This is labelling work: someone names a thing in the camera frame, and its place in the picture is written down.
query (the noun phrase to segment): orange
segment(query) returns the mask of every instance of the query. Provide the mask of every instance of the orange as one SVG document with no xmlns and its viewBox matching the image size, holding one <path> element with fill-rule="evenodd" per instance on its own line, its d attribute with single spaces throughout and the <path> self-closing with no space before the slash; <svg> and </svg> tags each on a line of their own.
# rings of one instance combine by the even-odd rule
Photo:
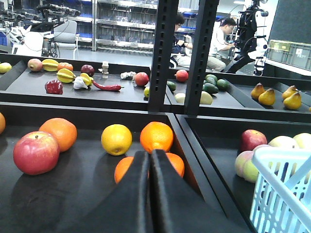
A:
<svg viewBox="0 0 311 233">
<path fill-rule="evenodd" d="M 172 166 L 175 168 L 177 173 L 181 176 L 184 177 L 185 174 L 185 164 L 182 158 L 180 158 L 177 154 L 173 153 L 166 153 L 167 157 L 169 158 Z"/>
<path fill-rule="evenodd" d="M 140 133 L 140 143 L 149 154 L 154 149 L 168 152 L 173 144 L 173 131 L 162 122 L 150 122 Z"/>
<path fill-rule="evenodd" d="M 120 160 L 115 168 L 115 182 L 119 183 L 123 176 L 126 174 L 127 170 L 131 166 L 134 157 L 129 156 Z"/>
<path fill-rule="evenodd" d="M 5 129 L 5 118 L 2 113 L 0 113 L 0 134 L 4 131 Z"/>
<path fill-rule="evenodd" d="M 77 128 L 70 121 L 63 118 L 52 118 L 41 125 L 39 131 L 52 134 L 60 148 L 60 152 L 69 150 L 76 142 L 78 132 Z"/>
</svg>

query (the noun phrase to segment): avocado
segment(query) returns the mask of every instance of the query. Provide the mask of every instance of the avocado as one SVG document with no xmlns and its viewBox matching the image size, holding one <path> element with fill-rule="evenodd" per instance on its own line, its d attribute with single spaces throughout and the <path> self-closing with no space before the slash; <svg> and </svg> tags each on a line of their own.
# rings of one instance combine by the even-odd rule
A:
<svg viewBox="0 0 311 233">
<path fill-rule="evenodd" d="M 203 85 L 203 90 L 206 91 L 209 94 L 217 94 L 218 93 L 218 87 L 211 83 L 206 83 Z"/>
<path fill-rule="evenodd" d="M 166 84 L 169 87 L 170 91 L 173 92 L 174 90 L 176 90 L 176 84 L 175 83 L 173 83 L 171 81 L 167 81 Z"/>
<path fill-rule="evenodd" d="M 229 87 L 229 82 L 224 79 L 219 79 L 216 84 L 218 89 L 221 91 L 226 91 Z"/>
<path fill-rule="evenodd" d="M 215 80 L 215 82 L 217 82 L 217 76 L 216 75 L 213 75 L 213 74 L 207 74 L 206 76 L 205 76 L 205 79 L 207 79 L 208 77 L 212 77 L 214 80 Z"/>
<path fill-rule="evenodd" d="M 214 80 L 213 77 L 207 77 L 205 80 L 206 80 L 207 83 L 211 83 L 214 86 L 216 86 L 216 81 Z"/>
</svg>

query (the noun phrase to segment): metal shelf post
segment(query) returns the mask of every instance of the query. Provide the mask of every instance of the metal shelf post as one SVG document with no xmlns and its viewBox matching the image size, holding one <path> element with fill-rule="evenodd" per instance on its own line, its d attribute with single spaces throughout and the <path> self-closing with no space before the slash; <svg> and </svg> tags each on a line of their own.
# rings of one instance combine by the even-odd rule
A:
<svg viewBox="0 0 311 233">
<path fill-rule="evenodd" d="M 178 4 L 179 0 L 158 2 L 148 111 L 159 112 L 164 102 Z"/>
<path fill-rule="evenodd" d="M 200 0 L 186 88 L 185 114 L 197 115 L 219 0 Z"/>
</svg>

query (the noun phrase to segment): yellow pear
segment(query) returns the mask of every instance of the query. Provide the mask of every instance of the yellow pear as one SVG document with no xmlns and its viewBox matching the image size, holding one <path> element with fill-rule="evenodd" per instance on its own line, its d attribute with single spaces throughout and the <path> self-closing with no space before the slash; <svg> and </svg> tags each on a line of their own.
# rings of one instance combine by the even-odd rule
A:
<svg viewBox="0 0 311 233">
<path fill-rule="evenodd" d="M 283 104 L 288 109 L 296 110 L 301 106 L 301 95 L 299 94 L 299 92 L 296 92 L 291 96 L 287 97 L 283 101 Z"/>
<path fill-rule="evenodd" d="M 296 92 L 298 92 L 296 86 L 290 86 L 289 88 L 287 88 L 286 91 L 284 91 L 284 93 L 282 94 L 282 98 L 286 99 L 287 97 L 291 96 L 292 94 L 295 94 Z"/>
<path fill-rule="evenodd" d="M 251 91 L 251 97 L 254 99 L 254 100 L 258 100 L 258 97 L 263 93 L 265 92 L 264 88 L 263 88 L 263 85 L 261 83 L 258 83 L 254 89 Z"/>
<path fill-rule="evenodd" d="M 258 97 L 258 102 L 267 106 L 271 106 L 272 104 L 274 104 L 275 101 L 276 94 L 274 93 L 274 89 L 272 88 L 269 88 Z"/>
</svg>

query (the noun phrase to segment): person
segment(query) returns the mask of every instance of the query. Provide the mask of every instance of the person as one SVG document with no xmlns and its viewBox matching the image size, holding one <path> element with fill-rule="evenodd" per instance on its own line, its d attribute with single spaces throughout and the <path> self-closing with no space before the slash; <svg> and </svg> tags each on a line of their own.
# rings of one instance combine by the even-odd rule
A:
<svg viewBox="0 0 311 233">
<path fill-rule="evenodd" d="M 177 13 L 175 20 L 175 32 L 185 23 L 185 18 L 181 13 Z M 185 42 L 184 40 L 178 40 L 176 36 L 173 36 L 172 57 L 171 60 L 179 67 L 190 67 L 191 57 L 182 53 L 182 48 L 192 49 L 192 43 Z"/>
<path fill-rule="evenodd" d="M 226 67 L 226 64 L 216 58 L 216 55 L 219 51 L 227 51 L 234 47 L 234 44 L 225 42 L 224 37 L 232 33 L 235 25 L 234 19 L 226 17 L 221 20 L 218 28 L 214 28 L 208 53 L 207 69 L 211 69 L 213 72 L 221 72 Z"/>
</svg>

